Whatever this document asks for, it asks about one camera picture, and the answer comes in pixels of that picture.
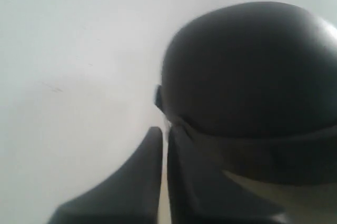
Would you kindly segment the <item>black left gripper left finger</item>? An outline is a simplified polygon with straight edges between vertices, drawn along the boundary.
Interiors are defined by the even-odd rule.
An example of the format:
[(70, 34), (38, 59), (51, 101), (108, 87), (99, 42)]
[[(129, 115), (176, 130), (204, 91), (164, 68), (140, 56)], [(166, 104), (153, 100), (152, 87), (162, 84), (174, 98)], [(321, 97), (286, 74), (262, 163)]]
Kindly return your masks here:
[(105, 181), (60, 205), (49, 223), (157, 223), (163, 134), (151, 127), (130, 158)]

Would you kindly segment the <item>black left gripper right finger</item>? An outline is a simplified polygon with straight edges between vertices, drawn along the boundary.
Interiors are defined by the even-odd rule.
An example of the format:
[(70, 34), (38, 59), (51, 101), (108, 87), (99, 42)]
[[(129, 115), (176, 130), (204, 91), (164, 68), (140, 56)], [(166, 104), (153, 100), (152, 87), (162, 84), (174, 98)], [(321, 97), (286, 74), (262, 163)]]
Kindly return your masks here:
[(173, 129), (168, 133), (167, 184), (172, 223), (286, 223), (279, 206), (228, 179)]

